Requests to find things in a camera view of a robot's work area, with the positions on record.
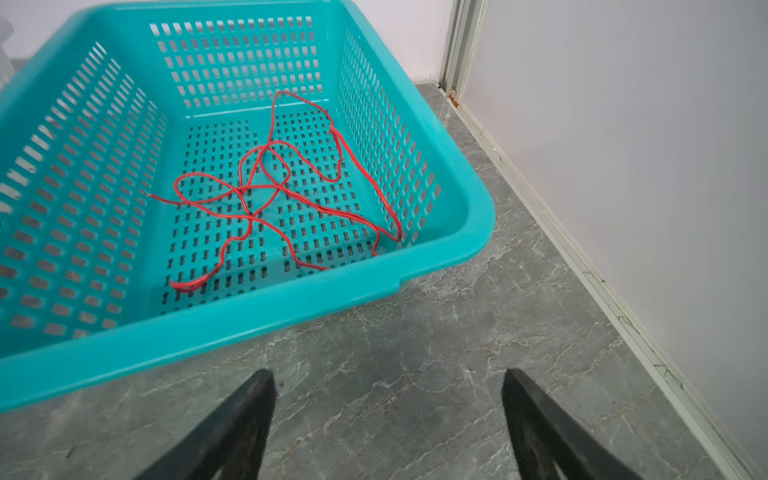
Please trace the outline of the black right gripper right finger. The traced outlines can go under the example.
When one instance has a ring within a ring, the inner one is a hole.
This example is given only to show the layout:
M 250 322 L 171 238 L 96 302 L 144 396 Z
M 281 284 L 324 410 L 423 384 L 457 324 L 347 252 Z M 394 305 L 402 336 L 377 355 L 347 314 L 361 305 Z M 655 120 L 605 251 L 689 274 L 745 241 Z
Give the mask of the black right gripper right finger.
M 523 370 L 505 372 L 507 429 L 523 479 L 637 479 Z

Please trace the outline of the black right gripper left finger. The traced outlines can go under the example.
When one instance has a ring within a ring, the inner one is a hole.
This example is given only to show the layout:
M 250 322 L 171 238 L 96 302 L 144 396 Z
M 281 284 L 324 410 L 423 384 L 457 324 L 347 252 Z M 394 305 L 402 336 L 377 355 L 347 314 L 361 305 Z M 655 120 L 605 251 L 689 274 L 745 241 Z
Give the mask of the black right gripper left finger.
M 277 399 L 273 372 L 256 371 L 139 479 L 256 479 Z

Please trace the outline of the teal plastic basket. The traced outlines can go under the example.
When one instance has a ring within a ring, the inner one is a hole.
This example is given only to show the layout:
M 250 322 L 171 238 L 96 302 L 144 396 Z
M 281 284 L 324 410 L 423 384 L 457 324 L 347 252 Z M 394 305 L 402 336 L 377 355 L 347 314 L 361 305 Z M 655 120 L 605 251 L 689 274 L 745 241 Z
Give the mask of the teal plastic basket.
M 1 407 L 394 294 L 494 224 L 354 3 L 81 11 L 1 92 Z

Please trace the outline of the middle white plastic basket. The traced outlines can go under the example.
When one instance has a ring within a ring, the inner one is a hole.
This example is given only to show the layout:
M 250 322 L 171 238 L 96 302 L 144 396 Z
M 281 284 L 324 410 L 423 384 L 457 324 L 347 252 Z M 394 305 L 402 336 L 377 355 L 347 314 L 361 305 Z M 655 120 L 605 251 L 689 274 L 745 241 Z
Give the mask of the middle white plastic basket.
M 0 89 L 4 89 L 16 73 L 16 69 L 4 49 L 4 44 L 13 35 L 14 28 L 11 23 L 0 18 Z

